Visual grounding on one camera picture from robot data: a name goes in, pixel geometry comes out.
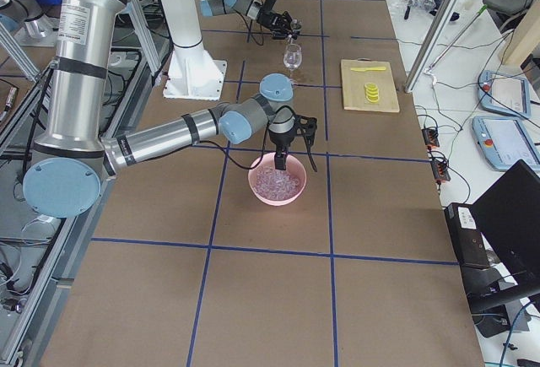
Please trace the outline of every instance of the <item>wine glass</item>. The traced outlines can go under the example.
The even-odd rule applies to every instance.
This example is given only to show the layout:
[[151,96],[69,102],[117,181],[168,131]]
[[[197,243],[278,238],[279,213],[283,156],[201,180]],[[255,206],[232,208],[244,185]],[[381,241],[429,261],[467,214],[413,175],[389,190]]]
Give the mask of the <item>wine glass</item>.
[[298,44],[290,42],[285,47],[283,55],[283,64],[290,72],[290,81],[294,85],[293,71],[300,67],[302,63],[302,47]]

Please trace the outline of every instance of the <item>white cylinder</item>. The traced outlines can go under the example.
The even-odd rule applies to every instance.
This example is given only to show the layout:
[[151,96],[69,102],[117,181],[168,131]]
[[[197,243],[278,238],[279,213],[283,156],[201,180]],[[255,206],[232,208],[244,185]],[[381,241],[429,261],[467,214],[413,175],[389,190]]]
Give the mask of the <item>white cylinder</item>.
[[195,0],[161,0],[172,40],[177,46],[193,46],[201,40]]

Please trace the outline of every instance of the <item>cutting board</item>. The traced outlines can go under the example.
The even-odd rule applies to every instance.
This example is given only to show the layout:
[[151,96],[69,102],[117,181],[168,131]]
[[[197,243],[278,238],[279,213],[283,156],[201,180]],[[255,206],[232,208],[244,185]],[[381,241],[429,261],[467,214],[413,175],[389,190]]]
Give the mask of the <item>cutting board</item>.
[[[384,71],[355,72],[351,67],[386,67]],[[389,62],[351,61],[342,59],[341,80],[343,108],[345,110],[399,112],[396,87]],[[379,101],[371,103],[365,98],[364,85],[375,83],[379,88]]]

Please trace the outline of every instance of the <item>white table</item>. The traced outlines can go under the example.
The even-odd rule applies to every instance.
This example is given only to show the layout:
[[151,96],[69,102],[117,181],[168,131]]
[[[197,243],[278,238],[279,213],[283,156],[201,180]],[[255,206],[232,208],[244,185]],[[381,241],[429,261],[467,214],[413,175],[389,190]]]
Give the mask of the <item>white table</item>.
[[[433,16],[419,8],[413,8],[409,14],[409,18],[405,20],[406,3],[403,0],[386,0],[386,2],[396,37],[400,43],[400,51],[405,70],[409,71],[415,57],[418,55],[420,44],[431,26]],[[481,7],[482,0],[460,0],[455,10],[461,17],[456,22],[449,23],[446,26],[439,43],[450,43],[459,30],[473,18]],[[438,82],[455,87],[474,84],[462,89],[451,89],[442,84],[437,84],[435,86],[435,93],[440,112],[437,110],[437,101],[435,100],[431,77],[422,75],[413,89],[414,102],[417,105],[418,114],[432,116],[437,121],[439,127],[443,126],[439,130],[440,148],[437,150],[446,156],[450,155],[450,167],[467,179],[471,187],[471,194],[467,200],[469,203],[474,202],[503,174],[502,172],[493,170],[489,165],[472,131],[472,119],[475,116],[494,115],[477,107],[478,87],[475,83],[484,66],[486,69],[499,69],[501,73],[521,73],[519,67],[500,67],[499,51],[493,54],[486,65],[486,61],[488,61],[489,56],[495,48],[499,50],[505,47],[504,42],[500,44],[499,39],[501,36],[489,14],[487,12],[483,13],[457,44],[459,46],[475,47],[489,44],[492,41],[495,42],[489,46],[482,46],[472,50],[451,48],[445,57],[440,60],[434,70]],[[444,49],[444,46],[437,46],[428,62],[432,62]],[[538,97],[532,88],[531,97],[533,100],[538,101]],[[448,126],[458,128],[458,125],[444,116],[448,116],[459,124],[463,124],[463,131],[459,132],[456,138],[456,132]],[[424,116],[419,116],[418,120],[420,126],[423,126],[424,121],[428,127],[434,125],[433,120]],[[540,124],[540,106],[532,106],[532,120]],[[526,129],[529,131],[534,142],[540,141],[540,129],[528,122],[526,122]],[[455,141],[452,148],[451,144],[454,138]],[[465,182],[455,173],[451,172],[451,181],[441,186],[440,202],[442,206],[446,206],[451,202],[464,202],[467,197],[467,191]],[[504,268],[501,268],[500,272],[502,275],[508,273],[505,273]],[[536,309],[532,306],[528,307],[527,311],[536,315]],[[506,364],[516,365],[517,359],[540,361],[540,320],[533,318],[529,323],[529,327],[531,328],[531,332],[529,333],[514,333],[512,335],[510,342],[515,344],[518,349],[515,351],[508,350],[506,352]],[[499,363],[503,350],[502,343],[505,342],[506,336],[507,332],[504,332],[486,339],[478,332],[478,340],[485,361]]]

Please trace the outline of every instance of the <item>pink bowl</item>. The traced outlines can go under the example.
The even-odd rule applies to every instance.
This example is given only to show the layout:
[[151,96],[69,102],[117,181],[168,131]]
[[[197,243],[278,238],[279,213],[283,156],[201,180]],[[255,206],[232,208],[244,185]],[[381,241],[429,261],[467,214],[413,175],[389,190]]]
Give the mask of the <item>pink bowl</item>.
[[[259,195],[255,191],[255,185],[257,183],[257,172],[263,166],[268,166],[268,167],[272,167],[273,169],[275,169],[274,163],[273,163],[273,156],[274,155],[275,155],[274,153],[270,153],[270,154],[265,154],[264,156],[262,156],[262,162],[255,169],[250,170],[247,173],[247,180],[250,183],[250,187],[251,187],[251,190],[253,191],[253,194],[255,194],[256,197],[259,200],[261,200],[265,204],[273,205],[275,207],[278,207],[280,205],[289,204],[290,202],[292,202],[296,198],[298,198],[298,196],[302,193],[302,191],[304,191],[305,183],[307,182],[307,175],[305,173],[305,168],[300,163],[300,161],[298,159],[296,159],[294,156],[289,155],[287,157],[287,172],[289,174],[299,178],[299,180],[300,180],[300,190],[298,191],[298,194],[292,196],[291,198],[289,198],[287,200],[283,200],[283,201],[274,201],[274,200],[269,200],[268,198],[262,197],[261,195]],[[257,163],[258,160],[259,159],[256,159],[251,164],[251,167],[254,166]]]

